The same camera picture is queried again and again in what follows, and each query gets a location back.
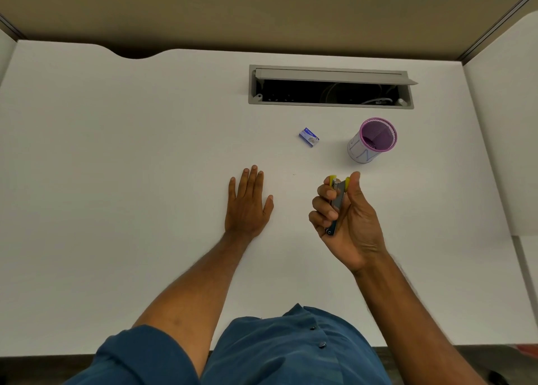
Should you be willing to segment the person's left hand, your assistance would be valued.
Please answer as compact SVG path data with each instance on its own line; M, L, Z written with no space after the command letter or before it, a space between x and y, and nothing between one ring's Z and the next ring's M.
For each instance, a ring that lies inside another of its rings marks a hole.
M249 174L251 168L245 168L236 180L237 198L232 206L226 206L224 229L228 234L241 234L252 240L260 235L271 217L264 217L263 200L264 173L258 168L257 194L254 199L249 198Z

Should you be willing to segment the person's right hand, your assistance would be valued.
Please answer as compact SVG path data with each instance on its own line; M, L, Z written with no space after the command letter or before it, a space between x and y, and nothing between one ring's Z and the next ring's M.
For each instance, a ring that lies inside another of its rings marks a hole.
M329 176L322 185L330 185ZM361 209L337 213L330 203L312 200L313 211L318 211L332 220L338 220L333 236L317 231L330 252L357 277L387 254L380 222L373 206L361 189Z

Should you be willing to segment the yellow and grey stapler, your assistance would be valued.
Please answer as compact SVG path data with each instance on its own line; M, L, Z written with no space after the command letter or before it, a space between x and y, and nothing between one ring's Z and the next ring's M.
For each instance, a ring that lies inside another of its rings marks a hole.
M329 176L329 184L336 192L336 198L334 200L331 200L329 203L331 207L337 213L339 213L342 203L344 201L344 198L346 197L346 192L349 188L350 178L346 177L344 181L339 181L336 175L331 175ZM336 227L337 227L337 222L338 222L337 219L333 220L331 225L325 229L326 235L328 236L334 235L336 231Z

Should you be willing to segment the person's right forearm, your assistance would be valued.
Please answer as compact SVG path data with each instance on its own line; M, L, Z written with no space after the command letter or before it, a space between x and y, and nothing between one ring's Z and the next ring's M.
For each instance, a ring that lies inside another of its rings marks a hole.
M388 252L354 272L406 385L487 385L427 312Z

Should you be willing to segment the person's left forearm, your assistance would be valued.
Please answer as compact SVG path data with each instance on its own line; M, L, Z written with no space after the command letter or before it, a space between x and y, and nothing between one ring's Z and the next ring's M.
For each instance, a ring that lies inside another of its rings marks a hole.
M210 251L165 288L133 327L150 326L174 339L202 375L234 273L259 232L226 231Z

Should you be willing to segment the purple mesh pen cup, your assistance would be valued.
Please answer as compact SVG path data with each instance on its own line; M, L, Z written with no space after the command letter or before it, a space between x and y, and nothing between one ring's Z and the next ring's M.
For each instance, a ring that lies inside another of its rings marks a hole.
M380 117L365 120L347 144L347 153L356 163L367 164L394 148L398 134L392 123Z

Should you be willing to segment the blue button shirt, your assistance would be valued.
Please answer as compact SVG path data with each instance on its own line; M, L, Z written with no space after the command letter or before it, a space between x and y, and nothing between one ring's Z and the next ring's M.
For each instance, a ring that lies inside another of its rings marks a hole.
M64 385L392 385L378 355L347 321L296 304L283 316L234 319L201 377L184 349L150 326L109 337Z

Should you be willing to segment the grey metal partition frame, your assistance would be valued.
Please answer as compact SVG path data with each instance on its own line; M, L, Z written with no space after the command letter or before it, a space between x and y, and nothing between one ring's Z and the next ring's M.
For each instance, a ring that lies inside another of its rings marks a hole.
M490 26L481 36L479 36L462 54L460 54L456 61L461 62L463 65L472 60L483 49L490 45L495 39L497 39L508 28L513 26L517 21L521 20L524 16L522 12L528 10L528 4L533 0L518 0L508 11L501 16L492 26Z

